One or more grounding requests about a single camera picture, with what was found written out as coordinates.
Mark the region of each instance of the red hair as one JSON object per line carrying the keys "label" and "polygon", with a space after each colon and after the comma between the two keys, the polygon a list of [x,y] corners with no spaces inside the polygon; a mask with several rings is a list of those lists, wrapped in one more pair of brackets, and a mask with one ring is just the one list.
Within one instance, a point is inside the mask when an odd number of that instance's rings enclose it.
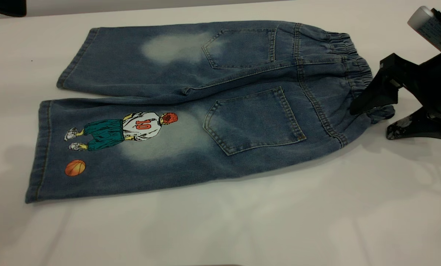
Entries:
{"label": "red hair", "polygon": [[176,113],[165,113],[162,117],[163,123],[173,123],[178,121]]}

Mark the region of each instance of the pocket stitching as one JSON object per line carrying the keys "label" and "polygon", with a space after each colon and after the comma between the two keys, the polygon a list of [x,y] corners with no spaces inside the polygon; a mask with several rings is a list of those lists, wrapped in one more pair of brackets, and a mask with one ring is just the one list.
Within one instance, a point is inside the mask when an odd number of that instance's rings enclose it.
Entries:
{"label": "pocket stitching", "polygon": [[[284,111],[284,114],[285,114],[286,118],[288,118],[288,120],[290,121],[291,127],[293,129],[293,134],[296,136],[296,140],[295,141],[283,141],[283,142],[276,142],[276,143],[250,143],[251,147],[245,148],[244,146],[240,146],[240,147],[238,147],[238,150],[236,151],[234,149],[234,147],[229,147],[227,145],[227,143],[225,143],[225,141],[216,133],[216,131],[214,131],[212,128],[209,127],[209,124],[211,122],[211,119],[212,119],[214,113],[216,112],[218,107],[221,105],[220,103],[236,100],[236,99],[239,99],[239,98],[251,98],[251,97],[256,96],[258,94],[268,93],[270,91],[273,92],[274,95],[276,97],[278,97],[278,99],[280,100],[282,110]],[[296,118],[295,118],[295,116],[293,114],[293,110],[291,109],[291,106],[288,103],[288,101],[286,99],[286,96],[284,95],[283,88],[281,86],[273,88],[273,89],[268,89],[266,91],[252,93],[252,94],[249,94],[249,95],[246,95],[246,96],[239,96],[239,97],[234,97],[234,98],[229,98],[229,99],[216,100],[214,105],[211,107],[211,109],[207,113],[206,117],[204,118],[203,128],[207,132],[207,134],[209,134],[214,139],[214,141],[219,145],[219,147],[228,156],[234,155],[236,153],[241,153],[241,152],[246,151],[246,150],[255,149],[255,148],[271,147],[271,146],[282,146],[282,145],[298,143],[299,141],[303,141],[303,140],[306,139],[306,136],[302,132],[302,130],[301,130],[299,124],[298,124],[298,121],[296,120]]]}
{"label": "pocket stitching", "polygon": [[275,62],[275,43],[276,43],[276,28],[253,28],[253,29],[221,29],[219,32],[217,32],[216,35],[214,35],[209,41],[207,41],[203,46],[202,50],[204,51],[204,54],[207,57],[207,60],[209,61],[209,64],[212,68],[218,68],[218,69],[225,69],[225,68],[252,68],[257,67],[259,64],[255,65],[218,65],[212,58],[211,54],[209,53],[209,50],[207,47],[214,42],[217,38],[219,38],[221,35],[223,35],[225,32],[242,32],[242,31],[266,31],[270,35],[270,43],[269,43],[269,49],[268,49],[268,61],[270,63]]}

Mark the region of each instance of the cartoon figure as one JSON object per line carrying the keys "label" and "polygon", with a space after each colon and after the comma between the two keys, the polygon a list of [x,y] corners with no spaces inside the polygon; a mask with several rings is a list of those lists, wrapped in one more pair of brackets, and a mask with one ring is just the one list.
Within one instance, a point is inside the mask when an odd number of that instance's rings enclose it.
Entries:
{"label": "cartoon figure", "polygon": [[81,132],[71,128],[65,135],[65,141],[82,135],[92,135],[87,144],[72,143],[70,150],[101,150],[115,146],[123,141],[144,141],[158,134],[162,125],[178,121],[176,113],[131,113],[124,119],[106,119],[95,121],[84,126]]}

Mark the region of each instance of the basketball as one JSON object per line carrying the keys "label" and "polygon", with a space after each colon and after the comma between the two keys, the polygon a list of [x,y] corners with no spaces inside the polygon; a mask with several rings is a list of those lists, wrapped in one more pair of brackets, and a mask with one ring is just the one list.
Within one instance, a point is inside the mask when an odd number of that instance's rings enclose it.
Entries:
{"label": "basketball", "polygon": [[86,169],[86,163],[82,160],[74,160],[68,163],[65,174],[69,177],[75,177]]}

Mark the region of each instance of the white table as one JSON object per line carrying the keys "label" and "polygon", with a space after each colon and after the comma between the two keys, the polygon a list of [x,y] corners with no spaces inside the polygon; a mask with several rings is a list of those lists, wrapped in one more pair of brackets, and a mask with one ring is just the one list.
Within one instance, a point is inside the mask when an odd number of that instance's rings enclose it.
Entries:
{"label": "white table", "polygon": [[441,266],[441,140],[387,141],[419,108],[320,160],[160,192],[24,204],[40,101],[92,27],[287,20],[347,32],[374,74],[438,50],[408,18],[440,0],[299,0],[0,20],[0,266]]}

